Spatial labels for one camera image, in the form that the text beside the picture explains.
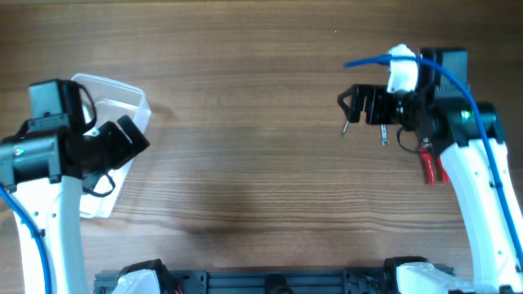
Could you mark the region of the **green handled screwdriver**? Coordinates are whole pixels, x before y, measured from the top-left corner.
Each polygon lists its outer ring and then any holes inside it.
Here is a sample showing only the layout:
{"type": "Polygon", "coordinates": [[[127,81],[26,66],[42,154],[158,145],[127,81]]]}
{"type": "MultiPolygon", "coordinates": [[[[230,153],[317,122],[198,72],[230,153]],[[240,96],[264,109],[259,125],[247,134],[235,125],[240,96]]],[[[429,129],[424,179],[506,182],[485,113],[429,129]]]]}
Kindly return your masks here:
{"type": "Polygon", "coordinates": [[[346,120],[343,125],[343,128],[342,128],[341,136],[344,136],[346,134],[349,125],[350,125],[350,122],[348,120],[346,120]]]}

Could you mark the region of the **clear plastic container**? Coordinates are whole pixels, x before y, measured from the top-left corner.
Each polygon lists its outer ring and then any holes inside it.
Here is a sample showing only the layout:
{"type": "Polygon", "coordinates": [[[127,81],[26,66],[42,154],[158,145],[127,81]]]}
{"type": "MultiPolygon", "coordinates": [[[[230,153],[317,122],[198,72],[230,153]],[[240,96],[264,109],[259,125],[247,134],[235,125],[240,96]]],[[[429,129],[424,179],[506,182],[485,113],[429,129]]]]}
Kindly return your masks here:
{"type": "MultiPolygon", "coordinates": [[[[123,131],[129,122],[133,122],[136,129],[145,134],[152,111],[143,90],[124,82],[87,73],[77,73],[72,80],[85,86],[95,104],[97,123],[89,130],[89,135],[100,135],[102,125],[107,122],[114,123],[120,131],[123,131]]],[[[81,197],[81,217],[110,217],[134,162],[135,160],[131,159],[99,179],[93,190],[99,194],[110,192],[109,195],[100,198],[84,194],[81,197]]]]}

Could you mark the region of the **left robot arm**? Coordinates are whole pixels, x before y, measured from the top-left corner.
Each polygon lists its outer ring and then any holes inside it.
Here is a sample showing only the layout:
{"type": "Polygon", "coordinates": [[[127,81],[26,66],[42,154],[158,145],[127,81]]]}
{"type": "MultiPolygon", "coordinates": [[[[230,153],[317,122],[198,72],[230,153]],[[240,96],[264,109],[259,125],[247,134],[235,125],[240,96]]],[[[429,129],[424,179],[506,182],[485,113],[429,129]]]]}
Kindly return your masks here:
{"type": "Polygon", "coordinates": [[[14,212],[27,293],[89,290],[82,218],[112,212],[151,117],[138,87],[79,73],[29,87],[31,116],[1,142],[1,196],[14,212]]]}

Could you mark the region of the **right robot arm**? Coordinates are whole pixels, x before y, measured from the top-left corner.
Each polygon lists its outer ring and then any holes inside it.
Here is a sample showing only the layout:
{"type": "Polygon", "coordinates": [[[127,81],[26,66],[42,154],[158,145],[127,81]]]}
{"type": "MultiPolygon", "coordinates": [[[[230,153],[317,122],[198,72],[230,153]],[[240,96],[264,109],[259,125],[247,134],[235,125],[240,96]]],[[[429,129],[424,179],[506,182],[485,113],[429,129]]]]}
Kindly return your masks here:
{"type": "Polygon", "coordinates": [[[498,111],[478,102],[467,83],[463,48],[400,44],[363,59],[385,65],[384,85],[355,84],[337,97],[347,123],[395,124],[414,132],[415,153],[427,179],[453,186],[472,253],[473,279],[465,281],[420,256],[389,258],[380,286],[385,293],[519,293],[522,290],[522,213],[507,160],[498,111]]]}

